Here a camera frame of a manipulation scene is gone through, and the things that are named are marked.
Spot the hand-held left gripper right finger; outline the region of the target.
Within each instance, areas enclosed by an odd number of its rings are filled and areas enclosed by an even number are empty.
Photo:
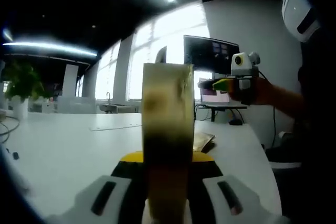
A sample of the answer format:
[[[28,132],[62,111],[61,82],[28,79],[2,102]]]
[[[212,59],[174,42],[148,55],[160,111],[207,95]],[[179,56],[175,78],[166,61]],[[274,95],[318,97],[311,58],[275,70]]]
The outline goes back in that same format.
[[[192,223],[288,223],[261,205],[259,196],[233,176],[224,176],[215,160],[194,152],[188,175]]]

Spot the person's right hand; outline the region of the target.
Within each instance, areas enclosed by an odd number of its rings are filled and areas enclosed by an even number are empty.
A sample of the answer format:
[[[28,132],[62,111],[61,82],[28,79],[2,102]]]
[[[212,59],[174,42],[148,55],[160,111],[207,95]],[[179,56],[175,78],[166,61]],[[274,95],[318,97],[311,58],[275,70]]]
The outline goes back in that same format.
[[[274,86],[263,78],[253,80],[252,91],[235,91],[229,93],[231,99],[244,105],[271,105],[274,106]]]

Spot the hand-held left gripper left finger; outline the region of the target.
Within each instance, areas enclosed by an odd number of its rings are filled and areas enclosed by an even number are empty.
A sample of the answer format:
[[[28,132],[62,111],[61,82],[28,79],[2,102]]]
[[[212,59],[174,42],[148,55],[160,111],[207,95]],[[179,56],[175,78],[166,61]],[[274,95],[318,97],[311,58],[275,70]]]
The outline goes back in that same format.
[[[103,175],[75,196],[72,207],[50,223],[141,223],[147,189],[143,153],[123,156],[111,175]]]

